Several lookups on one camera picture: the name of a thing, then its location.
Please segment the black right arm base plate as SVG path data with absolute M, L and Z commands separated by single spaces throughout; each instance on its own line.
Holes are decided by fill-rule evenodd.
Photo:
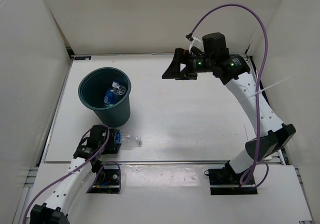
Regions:
M 252 177 L 246 185 L 240 184 L 240 176 L 230 175 L 226 169 L 214 168 L 204 171 L 209 178 L 211 195 L 256 195 L 255 179 Z

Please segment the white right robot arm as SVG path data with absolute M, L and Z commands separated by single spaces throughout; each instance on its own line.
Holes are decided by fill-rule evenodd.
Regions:
M 203 36 L 202 43 L 203 51 L 195 46 L 188 50 L 176 48 L 173 60 L 162 78 L 196 80 L 199 73 L 212 73 L 238 100 L 256 137 L 225 164 L 225 179 L 235 184 L 253 163 L 264 160 L 284 147 L 296 129 L 292 124 L 285 124 L 256 90 L 257 82 L 249 65 L 242 56 L 229 53 L 223 34 L 207 34 Z

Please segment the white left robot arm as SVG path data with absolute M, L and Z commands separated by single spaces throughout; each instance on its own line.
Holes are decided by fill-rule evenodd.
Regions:
M 92 126 L 80 139 L 70 165 L 58 180 L 44 187 L 31 200 L 23 223 L 70 223 L 70 212 L 87 193 L 119 194 L 121 167 L 103 163 L 102 155 L 118 153 L 121 132 L 104 124 Z

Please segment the blue label water bottle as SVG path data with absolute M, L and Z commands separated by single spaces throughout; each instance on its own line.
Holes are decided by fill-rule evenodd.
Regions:
M 103 100 L 105 106 L 108 107 L 109 105 L 113 105 L 116 102 L 114 88 L 117 87 L 118 85 L 119 85 L 119 82 L 113 81 L 111 87 L 107 89 L 104 96 L 104 100 Z

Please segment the clear bottle blue label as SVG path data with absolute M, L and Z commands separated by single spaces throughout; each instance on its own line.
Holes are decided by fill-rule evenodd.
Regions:
M 115 137 L 115 143 L 120 144 L 120 149 L 133 150 L 137 147 L 141 147 L 142 145 L 142 139 L 140 136 L 118 131 Z

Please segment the clear bottle without label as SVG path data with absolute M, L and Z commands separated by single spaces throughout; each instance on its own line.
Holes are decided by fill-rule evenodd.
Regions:
M 127 89 L 123 85 L 117 85 L 113 88 L 113 93 L 116 96 L 123 96 L 126 93 Z

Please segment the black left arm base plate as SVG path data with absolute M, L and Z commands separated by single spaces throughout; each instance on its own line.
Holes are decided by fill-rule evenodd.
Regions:
M 115 163 L 108 163 L 99 173 L 94 184 L 87 193 L 95 194 L 120 194 L 122 178 L 121 167 Z

